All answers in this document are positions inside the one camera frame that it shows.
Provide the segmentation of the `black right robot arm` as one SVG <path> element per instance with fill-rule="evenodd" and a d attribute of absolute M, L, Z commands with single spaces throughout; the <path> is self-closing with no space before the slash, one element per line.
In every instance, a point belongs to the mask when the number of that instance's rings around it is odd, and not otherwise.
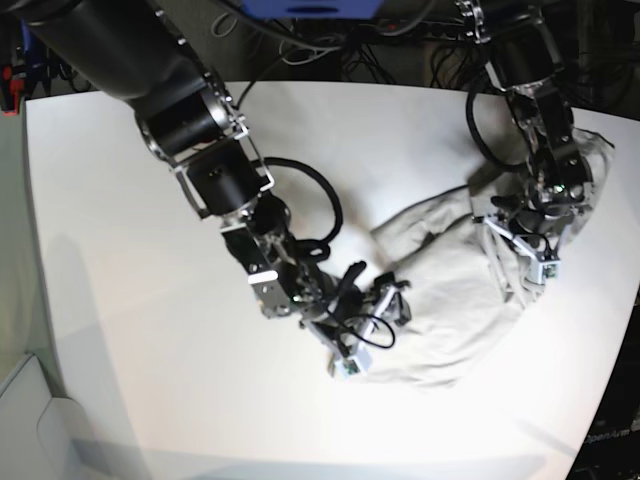
<path fill-rule="evenodd" d="M 278 160 L 248 156 L 243 116 L 224 81 L 207 69 L 149 1 L 5 1 L 46 46 L 98 90 L 126 103 L 150 152 L 168 165 L 201 218 L 217 217 L 229 253 L 243 267 L 262 312 L 297 314 L 302 326 L 336 344 L 363 339 L 370 320 L 354 282 L 320 263 L 330 239 L 299 239 L 272 189 Z"/>

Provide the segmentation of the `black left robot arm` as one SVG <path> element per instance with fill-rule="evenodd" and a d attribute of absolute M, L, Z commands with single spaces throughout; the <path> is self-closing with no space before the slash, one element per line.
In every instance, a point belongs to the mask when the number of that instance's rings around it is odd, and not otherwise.
<path fill-rule="evenodd" d="M 526 158 L 503 170 L 524 191 L 496 200 L 509 230 L 545 241 L 588 202 L 594 179 L 574 139 L 574 117 L 556 76 L 563 62 L 537 1 L 459 1 L 465 34 L 480 50 L 486 79 L 504 94 Z"/>

